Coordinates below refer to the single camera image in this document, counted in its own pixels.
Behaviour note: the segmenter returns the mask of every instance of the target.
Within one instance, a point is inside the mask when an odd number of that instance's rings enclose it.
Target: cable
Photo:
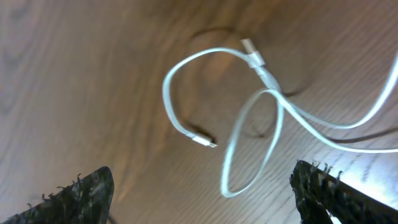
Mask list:
[[[226,153],[225,153],[225,158],[224,158],[224,164],[223,164],[223,170],[221,171],[221,180],[220,180],[220,190],[221,194],[224,197],[234,197],[241,192],[245,191],[248,189],[256,180],[257,178],[261,175],[262,170],[264,169],[265,165],[267,164],[267,161],[269,160],[272,151],[274,150],[279,138],[280,134],[282,132],[282,126],[283,126],[283,118],[284,118],[284,110],[289,112],[296,120],[299,122],[309,133],[311,133],[313,136],[315,136],[317,139],[321,140],[321,142],[327,144],[330,147],[333,147],[335,149],[339,149],[342,151],[348,151],[348,152],[360,152],[360,153],[391,153],[391,152],[398,152],[398,148],[387,148],[387,149],[362,149],[362,148],[356,148],[356,147],[346,147],[342,146],[340,144],[337,144],[331,140],[329,140],[326,136],[324,136],[322,133],[317,131],[308,121],[305,120],[305,118],[312,120],[318,124],[322,124],[324,126],[327,126],[329,128],[335,128],[335,129],[351,129],[351,128],[356,128],[366,122],[368,122],[383,106],[383,104],[386,102],[388,99],[389,95],[393,91],[397,79],[398,79],[398,56],[396,60],[394,61],[392,65],[391,72],[388,76],[388,79],[386,81],[386,84],[384,85],[384,88],[382,89],[379,97],[377,100],[374,102],[372,105],[371,109],[357,122],[351,123],[351,124],[334,124],[330,123],[328,121],[324,121],[320,118],[317,118],[316,116],[313,116],[306,111],[300,109],[299,107],[295,106],[292,102],[290,102],[282,93],[279,87],[279,84],[277,80],[271,75],[268,70],[264,68],[264,61],[260,55],[260,53],[254,48],[253,44],[249,39],[244,39],[242,40],[243,45],[245,46],[248,54],[244,54],[238,50],[235,49],[229,49],[225,47],[216,47],[212,49],[207,49],[203,50],[201,52],[198,52],[194,55],[191,55],[187,57],[186,59],[182,60],[178,64],[176,64],[167,74],[163,82],[163,87],[162,87],[162,94],[163,94],[163,101],[165,105],[165,109],[167,112],[167,116],[169,117],[171,123],[173,126],[180,131],[182,134],[188,136],[192,140],[204,145],[204,146],[210,146],[210,147],[215,147],[216,144],[211,141],[211,138],[208,136],[205,136],[200,133],[194,133],[192,131],[187,130],[184,128],[178,121],[172,104],[171,104],[171,99],[170,99],[170,83],[172,80],[172,77],[174,74],[185,64],[188,62],[192,61],[193,59],[200,57],[205,54],[213,53],[213,52],[225,52],[229,53],[232,55],[235,55],[239,57],[240,59],[244,60],[248,65],[253,68],[259,78],[262,80],[262,82],[265,84],[267,88],[258,90],[255,92],[248,100],[245,102],[244,106],[242,107],[241,111],[239,112],[238,118],[235,121],[235,124],[232,129],[232,133],[229,137],[228,140],[228,145],[226,148]],[[232,166],[232,161],[233,161],[233,155],[236,149],[236,145],[239,140],[239,135],[242,129],[242,126],[244,124],[244,121],[246,119],[246,116],[248,115],[250,109],[252,106],[255,104],[255,102],[259,99],[259,97],[263,93],[269,93],[271,94],[277,102],[277,122],[276,122],[276,127],[274,131],[274,138],[272,139],[271,145],[268,148],[268,152],[260,166],[260,169],[258,170],[257,174],[255,177],[248,183],[246,186],[244,186],[242,189],[238,190],[237,192],[230,192],[229,191],[229,173],[231,171],[231,166]]]

